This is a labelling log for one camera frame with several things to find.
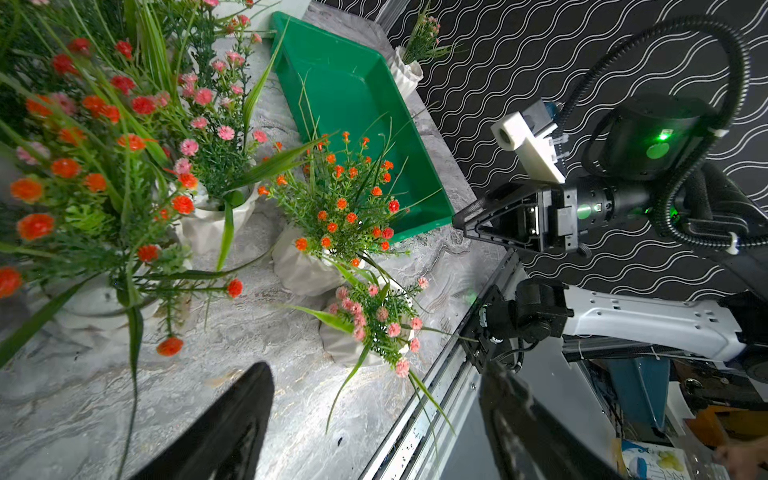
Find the orange flower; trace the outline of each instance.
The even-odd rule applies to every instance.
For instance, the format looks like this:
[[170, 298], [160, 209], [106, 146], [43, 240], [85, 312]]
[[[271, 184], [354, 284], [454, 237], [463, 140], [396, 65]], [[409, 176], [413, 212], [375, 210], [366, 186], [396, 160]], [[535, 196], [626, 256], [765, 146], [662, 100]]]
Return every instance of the orange flower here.
[[160, 247], [157, 245], [143, 245], [136, 250], [136, 257], [144, 263], [152, 263], [160, 258]]
[[227, 284], [227, 295], [237, 298], [243, 292], [243, 282], [237, 278]]
[[21, 238], [31, 242], [49, 235], [54, 225], [53, 217], [48, 214], [30, 214], [17, 222], [16, 230]]
[[97, 192], [103, 192], [104, 190], [107, 190], [107, 181], [104, 179], [104, 175], [102, 174], [86, 175], [85, 180], [83, 180], [83, 185], [88, 187], [88, 189], [95, 194]]
[[174, 356], [181, 351], [181, 347], [184, 346], [184, 341], [176, 336], [169, 336], [156, 350], [162, 356]]
[[71, 158], [60, 158], [51, 164], [51, 171], [61, 178], [73, 178], [80, 173], [80, 165]]
[[0, 298], [14, 294], [22, 285], [22, 275], [12, 266], [0, 267]]
[[11, 195], [32, 205], [42, 198], [43, 186], [34, 178], [21, 178], [11, 184]]
[[79, 147], [80, 144], [83, 143], [83, 140], [85, 140], [85, 134], [77, 127], [62, 128], [61, 131], [58, 132], [58, 139], [66, 144]]
[[43, 118], [53, 115], [53, 112], [44, 105], [51, 104], [51, 99], [45, 95], [37, 95], [37, 98], [38, 100], [27, 98], [27, 111], [33, 115], [38, 115], [39, 117]]
[[174, 197], [174, 201], [171, 202], [174, 206], [174, 210], [182, 215], [188, 215], [194, 212], [194, 204], [192, 199], [185, 195], [178, 195]]
[[179, 175], [179, 181], [190, 190], [197, 188], [197, 178], [193, 174], [181, 174]]

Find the white ceramic vase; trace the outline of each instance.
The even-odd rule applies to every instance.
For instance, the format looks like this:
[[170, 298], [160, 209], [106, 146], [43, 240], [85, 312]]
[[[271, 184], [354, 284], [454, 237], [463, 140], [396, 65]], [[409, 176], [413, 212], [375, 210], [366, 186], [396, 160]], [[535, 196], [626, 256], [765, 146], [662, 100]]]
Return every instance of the white ceramic vase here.
[[395, 54], [390, 56], [386, 62], [403, 99], [408, 98], [424, 78], [422, 66], [417, 61], [412, 61], [407, 65], [403, 63], [402, 56], [405, 53], [406, 50], [403, 47], [395, 48]]
[[[258, 184], [255, 184], [245, 202], [232, 209], [235, 235], [250, 218], [258, 199]], [[221, 248], [221, 237], [224, 234], [224, 212], [196, 206], [194, 212], [181, 217], [176, 231], [181, 243], [189, 245], [196, 255], [218, 250]]]
[[289, 225], [277, 237], [272, 260], [275, 275], [283, 286], [296, 295], [315, 296], [344, 283], [344, 277], [331, 262], [296, 248], [296, 240], [303, 236], [299, 227]]

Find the pink flower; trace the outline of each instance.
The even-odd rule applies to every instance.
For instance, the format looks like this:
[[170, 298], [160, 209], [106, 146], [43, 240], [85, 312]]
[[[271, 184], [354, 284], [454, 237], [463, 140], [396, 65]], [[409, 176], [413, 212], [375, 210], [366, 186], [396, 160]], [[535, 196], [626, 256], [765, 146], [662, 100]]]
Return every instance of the pink flower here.
[[265, 144], [268, 139], [266, 138], [266, 134], [262, 132], [261, 130], [256, 130], [253, 132], [253, 139], [260, 144]]
[[186, 157], [182, 157], [176, 160], [176, 164], [174, 165], [174, 172], [176, 173], [176, 175], [191, 173], [192, 162], [190, 162], [190, 159]]
[[181, 145], [179, 145], [179, 150], [181, 151], [181, 154], [185, 157], [194, 157], [194, 155], [197, 153], [197, 150], [200, 148], [200, 145], [197, 144], [196, 141], [192, 140], [191, 138], [188, 138], [181, 142]]
[[235, 130], [232, 127], [222, 125], [219, 127], [219, 138], [222, 140], [232, 140], [235, 138]]
[[391, 337], [398, 336], [400, 334], [400, 324], [390, 323], [389, 326], [386, 327], [386, 334]]
[[214, 93], [209, 88], [201, 88], [194, 94], [194, 102], [198, 105], [208, 105], [214, 99]]
[[224, 63], [222, 60], [216, 60], [214, 63], [210, 64], [211, 67], [214, 68], [214, 70], [221, 73], [224, 71], [225, 68], [227, 68], [227, 64]]
[[400, 360], [395, 364], [395, 374], [404, 379], [408, 376], [408, 371], [411, 369], [411, 364], [408, 363], [408, 359], [400, 357]]
[[231, 50], [227, 52], [227, 60], [236, 67], [240, 67], [243, 63], [245, 63], [245, 58], [243, 58], [242, 55], [236, 51]]
[[192, 128], [200, 128], [201, 130], [208, 126], [208, 120], [205, 117], [197, 117], [190, 123]]
[[355, 336], [355, 340], [362, 342], [364, 339], [366, 339], [366, 329], [364, 329], [362, 326], [356, 326], [353, 335]]
[[380, 306], [376, 311], [376, 318], [378, 321], [383, 322], [389, 318], [389, 310], [384, 306]]

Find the white flower pot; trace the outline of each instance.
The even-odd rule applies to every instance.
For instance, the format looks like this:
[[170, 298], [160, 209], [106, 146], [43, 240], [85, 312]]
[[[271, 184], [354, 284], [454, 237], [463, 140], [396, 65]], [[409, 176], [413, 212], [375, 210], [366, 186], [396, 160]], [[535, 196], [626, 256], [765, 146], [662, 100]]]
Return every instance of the white flower pot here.
[[[402, 289], [392, 281], [385, 282], [381, 277], [379, 277], [379, 286], [383, 286], [385, 283], [389, 283], [390, 289], [392, 289], [394, 292], [402, 291]], [[331, 303], [338, 303], [338, 301], [334, 297], [328, 301], [328, 306], [330, 306]], [[410, 319], [401, 318], [400, 323], [407, 323], [408, 320]], [[416, 332], [412, 329], [403, 329], [400, 333], [400, 336], [403, 339], [411, 341], [413, 340], [413, 337], [416, 336]], [[320, 339], [323, 341], [323, 349], [333, 357], [334, 362], [344, 366], [357, 365], [357, 360], [360, 358], [363, 345], [362, 342], [355, 340], [354, 336], [349, 335], [346, 332], [342, 332], [341, 330], [337, 330], [331, 326], [327, 326], [323, 322], [320, 322]], [[403, 345], [399, 351], [402, 355], [405, 355], [408, 350], [409, 347], [407, 345]], [[382, 365], [383, 363], [384, 360], [380, 356], [371, 352], [366, 357], [365, 361], [363, 361], [361, 366], [376, 366]]]
[[422, 66], [417, 61], [412, 61], [407, 65], [403, 63], [402, 56], [405, 53], [406, 50], [403, 47], [395, 48], [395, 54], [390, 56], [386, 62], [403, 99], [408, 98], [424, 78]]
[[[258, 184], [255, 184], [245, 203], [232, 209], [235, 235], [250, 218], [258, 199]], [[196, 205], [194, 212], [181, 217], [176, 230], [182, 244], [192, 247], [196, 255], [218, 250], [221, 248], [221, 237], [224, 234], [224, 212]]]
[[303, 236], [299, 227], [289, 225], [277, 237], [272, 260], [275, 275], [283, 286], [296, 295], [315, 296], [344, 283], [344, 277], [331, 262], [296, 248], [296, 240]]

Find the marble countertop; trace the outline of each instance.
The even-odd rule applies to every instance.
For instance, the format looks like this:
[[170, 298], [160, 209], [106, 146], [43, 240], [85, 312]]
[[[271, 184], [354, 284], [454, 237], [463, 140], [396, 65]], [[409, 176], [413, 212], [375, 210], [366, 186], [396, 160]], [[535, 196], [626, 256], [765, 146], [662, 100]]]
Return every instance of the marble countertop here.
[[[375, 48], [392, 51], [382, 29], [363, 18], [312, 3], [304, 20]], [[255, 72], [269, 61], [265, 46], [251, 60]], [[417, 94], [407, 99], [419, 133], [456, 210], [475, 196]], [[299, 144], [296, 125], [272, 74], [255, 124], [286, 146]], [[238, 233], [228, 266], [266, 252], [285, 225], [272, 204], [260, 201]], [[430, 287], [419, 303], [425, 325], [453, 331], [477, 292], [503, 257], [503, 249], [470, 243], [451, 227], [397, 245], [409, 257], [388, 257], [383, 266], [398, 280], [426, 276]], [[215, 253], [195, 259], [210, 268]], [[318, 322], [307, 314], [276, 307], [294, 303], [322, 308], [324, 296], [285, 291], [269, 262], [242, 270], [244, 294], [214, 300], [207, 321], [201, 302], [191, 304], [181, 330], [184, 349], [171, 358], [154, 347], [162, 334], [145, 331], [139, 359], [139, 404], [126, 472], [136, 472], [172, 443], [250, 365], [269, 363], [276, 393], [257, 469], [258, 479], [357, 478], [412, 394], [410, 384], [388, 366], [361, 369], [336, 406], [328, 435], [328, 411], [349, 370], [325, 354]], [[0, 337], [18, 324], [24, 309], [0, 303]], [[424, 332], [412, 355], [421, 376], [447, 337]], [[105, 343], [87, 349], [41, 332], [0, 371], [0, 472], [4, 478], [113, 478], [131, 410], [127, 347]]]

